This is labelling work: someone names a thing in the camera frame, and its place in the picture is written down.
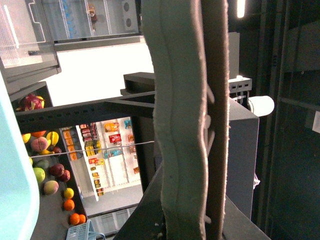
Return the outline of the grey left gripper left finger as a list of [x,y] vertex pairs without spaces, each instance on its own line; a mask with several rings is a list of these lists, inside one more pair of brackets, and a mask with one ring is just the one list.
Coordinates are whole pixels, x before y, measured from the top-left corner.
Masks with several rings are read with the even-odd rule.
[[201,3],[145,0],[143,34],[155,74],[153,124],[162,154],[169,240],[203,240],[208,192],[207,69]]

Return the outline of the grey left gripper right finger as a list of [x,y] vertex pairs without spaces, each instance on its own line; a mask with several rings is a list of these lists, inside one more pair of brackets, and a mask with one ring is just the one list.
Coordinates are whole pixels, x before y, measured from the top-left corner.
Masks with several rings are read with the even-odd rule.
[[207,68],[207,82],[214,95],[208,104],[211,117],[209,131],[214,140],[208,156],[208,194],[206,238],[220,240],[225,217],[227,162],[229,143],[229,37],[228,3],[225,0],[203,0],[202,22]]

